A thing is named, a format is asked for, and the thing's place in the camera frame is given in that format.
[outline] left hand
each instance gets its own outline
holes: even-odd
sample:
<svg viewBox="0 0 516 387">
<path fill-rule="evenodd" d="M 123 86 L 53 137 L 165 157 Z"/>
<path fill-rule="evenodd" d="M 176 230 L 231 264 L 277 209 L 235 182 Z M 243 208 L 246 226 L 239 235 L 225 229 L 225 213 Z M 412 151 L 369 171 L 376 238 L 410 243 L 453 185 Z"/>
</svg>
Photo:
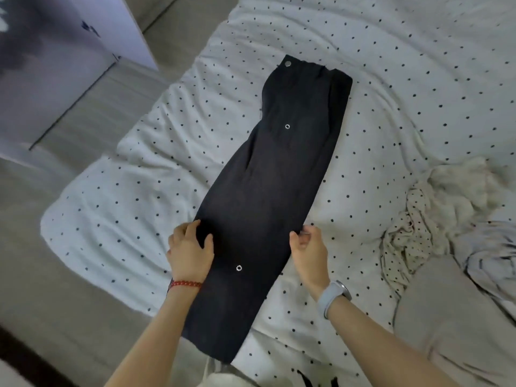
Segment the left hand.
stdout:
<svg viewBox="0 0 516 387">
<path fill-rule="evenodd" d="M 213 235 L 204 239 L 204 248 L 197 242 L 196 229 L 201 220 L 183 223 L 168 238 L 167 259 L 175 281 L 204 282 L 213 262 Z"/>
</svg>

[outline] hand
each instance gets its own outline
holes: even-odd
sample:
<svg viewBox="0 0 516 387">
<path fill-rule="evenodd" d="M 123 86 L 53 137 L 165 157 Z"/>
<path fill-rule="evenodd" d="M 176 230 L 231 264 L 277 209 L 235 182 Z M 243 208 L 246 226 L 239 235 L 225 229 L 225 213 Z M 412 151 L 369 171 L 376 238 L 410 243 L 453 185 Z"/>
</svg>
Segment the hand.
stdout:
<svg viewBox="0 0 516 387">
<path fill-rule="evenodd" d="M 293 263 L 301 282 L 317 301 L 330 285 L 328 251 L 323 243 L 321 230 L 312 225 L 305 225 L 299 236 L 294 231 L 290 232 L 289 240 Z"/>
<path fill-rule="evenodd" d="M 183 223 L 174 229 L 168 238 L 170 250 L 167 259 L 175 281 L 204 282 L 213 262 L 213 235 L 204 239 L 204 248 L 199 246 L 196 229 L 201 220 Z"/>
</svg>

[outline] floor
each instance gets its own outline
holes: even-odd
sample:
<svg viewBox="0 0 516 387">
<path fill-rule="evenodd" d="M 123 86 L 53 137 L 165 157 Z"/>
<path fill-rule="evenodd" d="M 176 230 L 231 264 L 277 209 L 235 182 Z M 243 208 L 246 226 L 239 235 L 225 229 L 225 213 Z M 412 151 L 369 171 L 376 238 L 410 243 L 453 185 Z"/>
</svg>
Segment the floor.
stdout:
<svg viewBox="0 0 516 387">
<path fill-rule="evenodd" d="M 42 169 L 0 162 L 0 325 L 81 387 L 103 385 L 148 323 L 80 279 L 39 236 L 61 190 L 177 80 L 237 0 L 177 0 L 145 32 L 162 74 L 121 61 L 36 147 Z M 172 382 L 193 386 L 205 358 L 182 342 Z"/>
</svg>

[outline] polka dot bedsheet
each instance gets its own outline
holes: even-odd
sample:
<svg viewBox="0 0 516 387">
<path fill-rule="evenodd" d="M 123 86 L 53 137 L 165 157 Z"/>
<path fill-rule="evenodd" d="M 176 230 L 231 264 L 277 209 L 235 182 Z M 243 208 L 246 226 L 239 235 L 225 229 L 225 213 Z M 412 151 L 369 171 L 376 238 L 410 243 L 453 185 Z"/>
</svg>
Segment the polka dot bedsheet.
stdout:
<svg viewBox="0 0 516 387">
<path fill-rule="evenodd" d="M 422 171 L 484 155 L 515 164 L 512 0 L 240 0 L 181 81 L 115 153 L 71 182 L 41 233 L 74 272 L 154 315 L 171 274 L 167 237 L 190 221 L 261 116 L 286 54 L 353 78 L 339 142 L 306 219 L 322 228 L 332 278 L 392 330 L 396 299 L 379 238 Z M 497 213 L 512 220 L 514 197 Z M 261 385 L 368 385 L 289 261 L 233 364 Z"/>
</svg>

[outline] wristwatch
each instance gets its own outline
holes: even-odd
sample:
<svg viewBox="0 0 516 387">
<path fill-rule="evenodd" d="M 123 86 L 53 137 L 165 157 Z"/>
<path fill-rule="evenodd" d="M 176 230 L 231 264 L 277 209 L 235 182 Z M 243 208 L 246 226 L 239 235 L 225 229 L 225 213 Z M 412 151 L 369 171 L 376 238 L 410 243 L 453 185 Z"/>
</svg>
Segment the wristwatch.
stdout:
<svg viewBox="0 0 516 387">
<path fill-rule="evenodd" d="M 337 299 L 340 295 L 351 301 L 352 294 L 349 293 L 348 288 L 340 282 L 338 279 L 330 282 L 330 285 L 324 290 L 322 295 L 319 297 L 317 302 L 317 309 L 319 313 L 327 319 L 328 308 L 330 308 L 333 300 Z"/>
</svg>

